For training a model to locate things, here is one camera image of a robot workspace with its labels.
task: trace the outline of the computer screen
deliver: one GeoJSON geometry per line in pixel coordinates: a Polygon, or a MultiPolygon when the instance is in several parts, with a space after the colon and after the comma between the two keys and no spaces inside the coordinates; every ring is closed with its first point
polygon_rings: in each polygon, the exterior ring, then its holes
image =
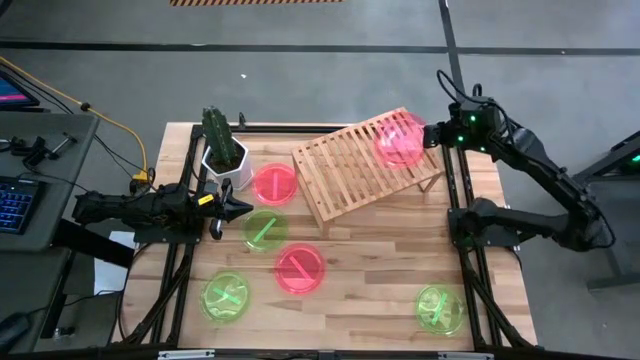
{"type": "Polygon", "coordinates": [[[7,74],[0,72],[0,109],[37,106],[40,102],[7,74]]]}

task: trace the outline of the keyboard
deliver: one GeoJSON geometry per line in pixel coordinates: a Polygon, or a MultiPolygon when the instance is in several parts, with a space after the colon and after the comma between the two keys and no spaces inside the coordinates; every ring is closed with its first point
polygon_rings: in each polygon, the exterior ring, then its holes
{"type": "Polygon", "coordinates": [[[42,188],[39,181],[0,176],[0,233],[24,233],[42,188]]]}

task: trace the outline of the white paper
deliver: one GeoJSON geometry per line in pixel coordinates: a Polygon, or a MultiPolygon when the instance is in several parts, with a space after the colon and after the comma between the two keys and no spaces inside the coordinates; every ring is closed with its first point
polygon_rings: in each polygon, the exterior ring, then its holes
{"type": "MultiPolygon", "coordinates": [[[[133,236],[134,233],[132,232],[112,231],[109,239],[135,249],[136,244],[133,242],[133,236]]],[[[100,291],[121,291],[124,289],[124,283],[127,280],[127,268],[99,259],[94,259],[94,262],[96,281],[93,285],[93,293],[95,295],[100,291]]]]}

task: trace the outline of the yellow and black striped tape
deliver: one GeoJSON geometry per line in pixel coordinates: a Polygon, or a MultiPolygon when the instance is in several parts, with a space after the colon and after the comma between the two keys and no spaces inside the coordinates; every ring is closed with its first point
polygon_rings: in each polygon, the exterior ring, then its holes
{"type": "Polygon", "coordinates": [[[169,0],[171,6],[268,5],[332,3],[343,0],[169,0]]]}

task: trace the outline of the red petri dish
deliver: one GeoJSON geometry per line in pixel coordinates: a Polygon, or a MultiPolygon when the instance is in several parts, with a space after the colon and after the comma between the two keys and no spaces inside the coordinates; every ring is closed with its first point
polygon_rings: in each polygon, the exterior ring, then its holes
{"type": "Polygon", "coordinates": [[[253,193],[260,202],[280,206],[291,201],[298,191],[295,171],[286,164],[269,164],[253,178],[253,193]]]}
{"type": "Polygon", "coordinates": [[[376,126],[376,158],[390,168],[415,165],[424,153],[425,122],[418,116],[400,112],[376,126]]]}
{"type": "Polygon", "coordinates": [[[308,294],[324,279],[324,258],[311,245],[289,245],[278,256],[274,273],[284,291],[295,295],[308,294]]]}

